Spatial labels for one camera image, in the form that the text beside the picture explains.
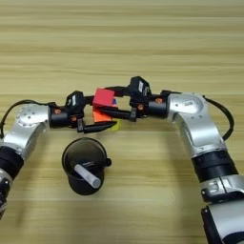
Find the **wood grain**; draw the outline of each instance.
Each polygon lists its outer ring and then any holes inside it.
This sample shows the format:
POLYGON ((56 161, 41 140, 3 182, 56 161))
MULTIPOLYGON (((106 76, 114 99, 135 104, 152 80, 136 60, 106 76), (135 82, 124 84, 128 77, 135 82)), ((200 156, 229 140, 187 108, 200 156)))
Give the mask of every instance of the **wood grain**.
MULTIPOLYGON (((242 0, 0 0, 0 112, 23 98, 63 104, 74 90, 92 94, 139 74, 155 92, 224 103, 236 119, 228 147, 244 173, 243 17, 242 0)), ((211 113, 224 132, 223 115, 211 113)), ((1 243, 207 243, 199 185, 174 126, 148 119, 92 135, 112 167, 103 189, 86 197, 71 191, 61 167, 79 136, 40 138, 11 190, 1 243)))

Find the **black cable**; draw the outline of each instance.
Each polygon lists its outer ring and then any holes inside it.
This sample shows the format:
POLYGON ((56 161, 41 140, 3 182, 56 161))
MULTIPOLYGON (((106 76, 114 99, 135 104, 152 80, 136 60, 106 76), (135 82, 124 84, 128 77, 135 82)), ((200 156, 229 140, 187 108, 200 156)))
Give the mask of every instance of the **black cable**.
POLYGON ((5 112, 1 122, 0 122, 0 138, 3 139, 4 138, 4 126, 5 126, 5 122, 6 119, 8 117, 8 115, 10 114, 11 110, 14 109, 15 107, 19 106, 19 105, 23 105, 23 104, 37 104, 37 105, 45 105, 45 106, 50 106, 50 107, 54 107, 56 109, 59 109, 59 107, 57 107, 56 105, 54 105, 53 103, 38 103, 34 100, 29 100, 29 99, 25 99, 25 100, 20 100, 16 103, 14 103, 13 105, 11 105, 9 107, 9 109, 5 112))
POLYGON ((230 128, 227 130, 227 132, 223 135, 223 139, 226 141, 233 133, 234 131, 234 118, 233 115, 231 114, 231 112, 225 108, 222 104, 213 101, 212 99, 209 99, 207 97, 204 96, 204 98, 206 99, 206 101, 208 101, 209 103, 213 104, 214 106, 216 106, 218 109, 220 109, 228 118, 229 123, 230 123, 230 128))

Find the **white stick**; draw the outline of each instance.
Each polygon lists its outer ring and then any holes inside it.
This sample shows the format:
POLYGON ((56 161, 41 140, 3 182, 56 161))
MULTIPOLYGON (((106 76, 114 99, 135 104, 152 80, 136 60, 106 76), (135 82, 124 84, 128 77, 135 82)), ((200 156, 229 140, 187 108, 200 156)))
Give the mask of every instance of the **white stick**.
POLYGON ((76 164, 74 166, 74 170, 79 173, 79 175, 83 177, 93 188, 97 189, 101 186, 101 180, 81 165, 76 164))

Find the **black cup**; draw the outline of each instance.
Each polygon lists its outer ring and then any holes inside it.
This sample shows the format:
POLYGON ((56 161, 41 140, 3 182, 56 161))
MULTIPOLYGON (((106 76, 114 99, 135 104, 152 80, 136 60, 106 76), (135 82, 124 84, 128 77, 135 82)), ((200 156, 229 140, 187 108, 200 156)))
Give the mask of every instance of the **black cup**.
POLYGON ((68 145, 62 156, 62 165, 72 190, 78 194, 90 195, 101 189, 104 182, 104 168, 111 165, 111 160, 107 158, 105 148, 100 142, 83 137, 68 145), (85 165, 89 162, 92 163, 92 167, 88 170, 101 180, 101 186, 97 189, 74 170, 76 164, 86 168, 85 165))

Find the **red cube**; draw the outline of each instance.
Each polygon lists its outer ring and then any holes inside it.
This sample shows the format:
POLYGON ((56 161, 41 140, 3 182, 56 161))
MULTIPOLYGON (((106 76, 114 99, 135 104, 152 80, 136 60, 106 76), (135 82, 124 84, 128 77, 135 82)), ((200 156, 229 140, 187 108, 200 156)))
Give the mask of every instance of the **red cube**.
POLYGON ((112 107, 114 91, 98 88, 93 99, 94 107, 112 107))

